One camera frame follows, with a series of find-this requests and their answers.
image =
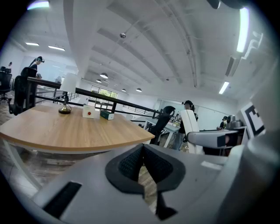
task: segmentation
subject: green box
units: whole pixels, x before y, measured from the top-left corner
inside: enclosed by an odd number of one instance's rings
[[[113,120],[114,119],[114,114],[107,111],[107,110],[101,110],[100,111],[100,116],[107,119],[107,120]]]

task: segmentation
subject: white table leg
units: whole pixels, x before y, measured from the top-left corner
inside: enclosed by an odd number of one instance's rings
[[[39,182],[32,176],[32,174],[29,172],[29,170],[26,168],[25,164],[21,160],[20,155],[18,154],[18,151],[15,147],[10,145],[6,140],[3,139],[4,145],[6,150],[8,151],[12,161],[16,165],[16,167],[19,169],[20,172],[22,172],[23,176],[36,188],[40,189],[42,186],[39,184]]]
[[[168,137],[167,137],[167,140],[166,140],[166,142],[165,142],[165,144],[164,144],[164,148],[166,148],[166,147],[168,146],[172,135],[173,135],[173,132],[169,132],[169,135],[168,135]]]
[[[146,130],[147,124],[148,124],[148,121],[145,122],[144,130]]]

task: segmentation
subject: window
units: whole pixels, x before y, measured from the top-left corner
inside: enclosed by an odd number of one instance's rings
[[[117,98],[117,96],[118,96],[117,93],[114,93],[114,92],[106,90],[106,89],[99,88],[97,86],[92,86],[91,91],[94,93],[99,93],[101,95],[109,96],[112,98]],[[108,100],[102,100],[102,99],[90,97],[88,105],[95,106],[96,108],[112,109],[113,102],[108,101]]]

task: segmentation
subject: ceiling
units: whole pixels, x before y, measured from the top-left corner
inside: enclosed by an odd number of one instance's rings
[[[48,45],[62,47],[65,52],[55,53],[73,57],[84,79],[95,82],[105,72],[112,88],[134,92],[170,85],[218,95],[229,81],[224,96],[239,100],[256,90],[276,59],[267,24],[250,7],[248,38],[241,54],[236,52],[239,10],[223,3],[215,10],[206,0],[100,2],[51,0],[49,9],[28,11],[13,38],[27,50],[33,46],[25,42],[40,42],[41,50],[52,53]],[[256,39],[253,32],[263,33],[260,47],[225,76],[230,57],[240,59]]]

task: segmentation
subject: lamp shade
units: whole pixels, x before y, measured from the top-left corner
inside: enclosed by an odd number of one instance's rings
[[[65,92],[74,93],[76,92],[76,82],[77,76],[73,73],[67,73],[59,89]]]
[[[100,76],[101,76],[102,78],[108,79],[108,75],[107,75],[106,73],[101,73]]]

